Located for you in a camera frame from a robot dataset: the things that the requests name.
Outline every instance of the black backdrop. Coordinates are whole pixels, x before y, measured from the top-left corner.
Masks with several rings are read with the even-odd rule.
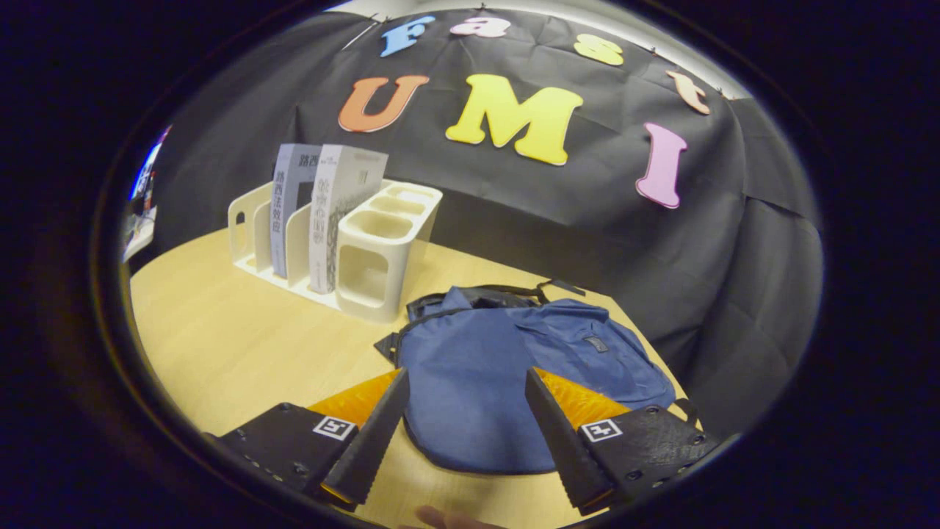
[[[88,289],[95,270],[88,234],[117,146],[152,102],[201,57],[282,5],[3,5],[11,124],[2,158],[11,228],[2,231],[11,260],[5,526],[281,524],[168,444],[114,373]],[[683,489],[629,523],[904,527],[936,520],[928,452],[935,421],[927,405],[935,385],[926,367],[934,312],[924,286],[932,261],[921,253],[936,242],[923,200],[932,194],[927,139],[936,128],[927,112],[931,85],[917,81],[937,76],[937,63],[918,51],[930,49],[935,6],[668,6],[744,53],[818,126],[833,162],[814,160],[828,175],[814,181],[827,212],[828,276],[810,354],[767,421],[716,461],[701,488]],[[632,7],[664,20],[648,4]],[[263,21],[229,51],[300,14]],[[177,107],[179,94],[231,57],[212,54],[157,111]],[[160,123],[138,132],[126,147],[139,158]]]
[[[271,179],[280,143],[389,152],[388,178],[445,191],[434,242],[610,295],[710,430],[727,436],[751,425],[801,358],[823,284],[809,179],[770,118],[755,100],[729,102],[696,79],[712,110],[699,115],[666,75],[676,65],[535,13],[436,11],[415,45],[380,57],[383,32],[426,14],[373,26],[327,13],[267,40],[199,91],[170,121],[154,165],[160,218],[154,248],[136,265],[224,228],[228,204]],[[512,26],[498,39],[449,33],[473,16]],[[619,45],[624,64],[578,55],[581,33]],[[568,163],[548,165],[489,139],[447,139],[474,73],[506,76],[520,101],[544,87],[581,95],[565,137]],[[431,80],[391,125],[367,134],[340,128],[355,81],[409,74]],[[393,91],[380,88],[366,112],[381,111]],[[635,191],[649,157],[646,121],[689,145],[676,210]]]

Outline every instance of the blue backpack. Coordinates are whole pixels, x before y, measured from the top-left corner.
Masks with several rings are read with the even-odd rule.
[[[375,345],[408,368],[405,427],[434,464],[473,473],[553,471],[525,401],[525,372],[533,365],[630,409],[667,408],[675,400],[632,331],[606,309],[549,301],[545,284],[453,287],[422,297],[407,306],[410,323]]]

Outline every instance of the white book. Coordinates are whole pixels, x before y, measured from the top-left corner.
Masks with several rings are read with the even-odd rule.
[[[336,286],[339,221],[379,192],[388,154],[345,145],[323,145],[310,204],[310,289]]]
[[[288,275],[284,233],[290,216],[310,202],[320,150],[319,145],[285,143],[277,151],[271,190],[271,264],[282,278]]]

